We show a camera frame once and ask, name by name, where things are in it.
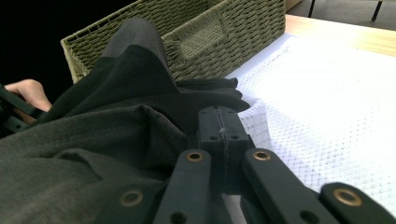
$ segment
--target black background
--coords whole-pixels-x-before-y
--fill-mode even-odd
[[[0,5],[0,83],[41,82],[51,102],[73,85],[61,39],[134,0],[9,1]]]

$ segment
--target woven basket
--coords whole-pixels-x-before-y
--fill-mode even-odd
[[[134,16],[156,25],[175,80],[225,77],[285,31],[284,0],[138,0],[62,39],[75,83]]]

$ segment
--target table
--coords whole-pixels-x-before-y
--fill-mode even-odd
[[[314,10],[314,6],[315,6],[315,0],[312,0],[311,7],[309,8],[309,13],[308,13],[309,18],[311,18],[311,16],[312,16],[312,11]],[[382,1],[378,1],[378,4],[376,5],[376,8],[375,8],[374,15],[372,17],[372,21],[376,20],[376,16],[378,15],[378,12],[379,12],[379,9],[381,8],[381,6],[382,6]]]
[[[286,33],[396,57],[396,32],[286,15]]]

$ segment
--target finger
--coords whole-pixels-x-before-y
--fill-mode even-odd
[[[14,109],[14,112],[15,112],[16,114],[18,114],[19,116],[21,116],[21,119],[22,119],[25,123],[27,123],[27,124],[31,124],[31,123],[35,122],[35,119],[34,119],[34,118],[32,118],[32,117],[30,117],[29,115],[23,113],[23,112],[20,111],[18,108],[15,108],[15,109]]]
[[[20,82],[6,85],[8,91],[12,91],[24,98],[29,104],[43,111],[49,111],[52,104],[44,93],[43,86],[32,79],[26,79]]]

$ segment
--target white mesh fabric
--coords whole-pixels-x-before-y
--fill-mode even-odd
[[[309,188],[343,182],[396,216],[396,58],[280,41],[229,75],[260,104],[243,114],[253,139],[267,118],[273,151]]]

